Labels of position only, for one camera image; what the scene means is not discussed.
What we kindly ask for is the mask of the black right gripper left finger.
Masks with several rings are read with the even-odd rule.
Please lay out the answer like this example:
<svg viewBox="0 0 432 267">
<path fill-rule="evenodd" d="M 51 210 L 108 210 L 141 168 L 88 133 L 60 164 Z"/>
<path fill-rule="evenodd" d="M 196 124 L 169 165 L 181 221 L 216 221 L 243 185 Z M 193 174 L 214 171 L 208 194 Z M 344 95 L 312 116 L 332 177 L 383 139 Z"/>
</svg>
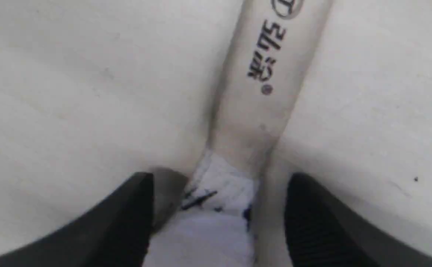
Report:
<svg viewBox="0 0 432 267">
<path fill-rule="evenodd" d="M 85 214 L 0 255 L 0 267 L 142 267 L 154 219 L 154 175 L 137 172 Z"/>
</svg>

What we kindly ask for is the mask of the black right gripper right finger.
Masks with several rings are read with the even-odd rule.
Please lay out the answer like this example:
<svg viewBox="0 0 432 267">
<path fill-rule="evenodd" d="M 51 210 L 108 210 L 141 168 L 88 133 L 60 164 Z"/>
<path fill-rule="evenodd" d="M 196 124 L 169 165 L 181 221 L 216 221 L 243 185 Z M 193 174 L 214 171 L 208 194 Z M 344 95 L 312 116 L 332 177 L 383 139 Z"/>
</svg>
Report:
<svg viewBox="0 0 432 267">
<path fill-rule="evenodd" d="M 432 257 L 377 228 L 306 173 L 289 179 L 285 241 L 293 267 L 432 267 Z"/>
</svg>

